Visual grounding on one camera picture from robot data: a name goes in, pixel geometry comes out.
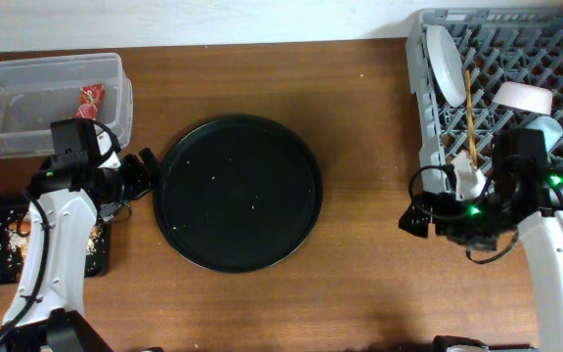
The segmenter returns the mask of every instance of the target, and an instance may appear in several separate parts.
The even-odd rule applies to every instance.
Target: white wall
[[[408,35],[417,10],[561,0],[0,0],[0,52]]]

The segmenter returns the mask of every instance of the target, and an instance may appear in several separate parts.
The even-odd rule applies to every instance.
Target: green light
[[[468,211],[470,212],[470,215],[477,215],[481,212],[477,206],[471,206]]]
[[[548,179],[551,181],[551,185],[553,186],[557,186],[563,181],[562,178],[557,175],[551,175]]]

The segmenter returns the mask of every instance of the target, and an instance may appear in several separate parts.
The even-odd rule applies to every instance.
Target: dish rack
[[[563,128],[563,11],[547,9],[423,10],[406,42],[411,92],[416,94],[422,148],[420,165],[440,165],[468,150],[466,105],[447,103],[433,77],[425,31],[438,24],[447,29],[459,51],[463,69],[471,72],[475,141],[480,168],[492,169],[493,134],[524,127],[540,116],[492,103],[506,81],[540,86],[553,92],[551,116]],[[549,152],[550,163],[563,167],[563,136]],[[423,188],[452,192],[437,170],[422,173]]]

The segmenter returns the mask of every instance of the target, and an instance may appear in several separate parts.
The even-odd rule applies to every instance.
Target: red snack packet
[[[81,89],[79,96],[81,106],[77,109],[76,117],[95,119],[97,117],[97,109],[104,98],[104,85],[95,84]]]

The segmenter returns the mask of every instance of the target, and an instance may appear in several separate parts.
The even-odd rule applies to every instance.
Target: brown table surface
[[[112,228],[109,272],[84,285],[86,318],[115,349],[344,350],[429,342],[436,334],[538,345],[522,247],[478,266],[464,249],[397,227],[418,168],[418,110],[404,40],[104,50],[134,88],[126,153],[159,157],[206,117],[276,120],[323,172],[319,221],[283,262],[219,274],[181,257],[153,218],[152,197]],[[0,54],[0,60],[71,52]],[[0,160],[0,195],[40,159]],[[0,286],[0,324],[16,286]]]

